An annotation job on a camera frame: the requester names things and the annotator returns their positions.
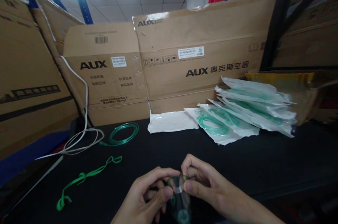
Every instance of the barcode label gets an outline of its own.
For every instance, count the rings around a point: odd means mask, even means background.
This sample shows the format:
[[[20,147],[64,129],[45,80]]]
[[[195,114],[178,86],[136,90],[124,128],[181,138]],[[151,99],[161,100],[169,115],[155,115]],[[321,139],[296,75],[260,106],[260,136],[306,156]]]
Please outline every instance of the barcode label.
[[[115,68],[121,68],[121,67],[127,66],[126,58],[124,56],[112,57],[112,63],[113,63],[113,67]]]
[[[204,46],[178,49],[179,59],[204,56]]]
[[[108,43],[108,37],[104,36],[104,37],[95,37],[95,43],[96,44],[105,44]]]

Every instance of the clear plastic part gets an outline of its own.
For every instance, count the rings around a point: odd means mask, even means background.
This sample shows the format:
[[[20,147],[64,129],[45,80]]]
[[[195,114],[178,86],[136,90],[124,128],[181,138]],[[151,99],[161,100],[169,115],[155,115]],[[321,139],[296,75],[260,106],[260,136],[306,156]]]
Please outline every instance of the clear plastic part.
[[[174,195],[170,198],[171,214],[179,224],[189,224],[191,221],[190,195],[183,191],[183,184],[187,176],[171,177],[168,185],[173,189]]]

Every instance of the stack of packages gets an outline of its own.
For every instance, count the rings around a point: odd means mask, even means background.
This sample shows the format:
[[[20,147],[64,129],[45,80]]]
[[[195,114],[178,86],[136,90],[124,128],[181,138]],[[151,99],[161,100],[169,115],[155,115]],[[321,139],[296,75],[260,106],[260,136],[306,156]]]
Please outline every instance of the stack of packages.
[[[290,111],[289,94],[277,92],[269,84],[222,80],[230,89],[215,87],[220,102],[208,99],[213,104],[185,109],[217,144],[258,135],[260,128],[293,137],[296,113]]]

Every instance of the black table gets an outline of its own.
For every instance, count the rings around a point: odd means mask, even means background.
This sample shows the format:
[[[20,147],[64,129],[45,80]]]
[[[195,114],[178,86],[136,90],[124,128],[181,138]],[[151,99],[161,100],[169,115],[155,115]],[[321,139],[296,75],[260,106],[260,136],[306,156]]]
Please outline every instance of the black table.
[[[110,223],[133,181],[161,167],[180,170],[188,153],[213,165],[224,177],[250,196],[265,200],[317,186],[338,182],[337,136],[318,125],[307,123],[297,129],[293,139],[278,132],[261,130],[259,136],[246,137],[226,146],[218,146],[203,129],[150,134],[149,120],[136,121],[138,135],[118,147],[94,147],[64,160],[10,213],[5,223]],[[118,125],[99,127],[108,142]],[[119,132],[124,139],[132,129]],[[94,137],[86,134],[88,144]],[[72,203],[58,212],[56,203],[63,188],[81,172],[88,173],[105,164],[110,157],[123,156],[100,174],[66,191]],[[192,223],[200,222],[193,211]],[[170,215],[161,223],[170,223]]]

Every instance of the white label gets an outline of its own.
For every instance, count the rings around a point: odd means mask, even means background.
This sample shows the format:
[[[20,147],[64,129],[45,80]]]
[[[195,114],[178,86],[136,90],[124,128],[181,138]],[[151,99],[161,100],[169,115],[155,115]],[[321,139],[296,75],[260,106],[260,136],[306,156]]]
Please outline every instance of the white label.
[[[178,49],[179,59],[204,56],[204,46]]]
[[[121,68],[127,66],[126,58],[124,56],[112,57],[113,67]]]

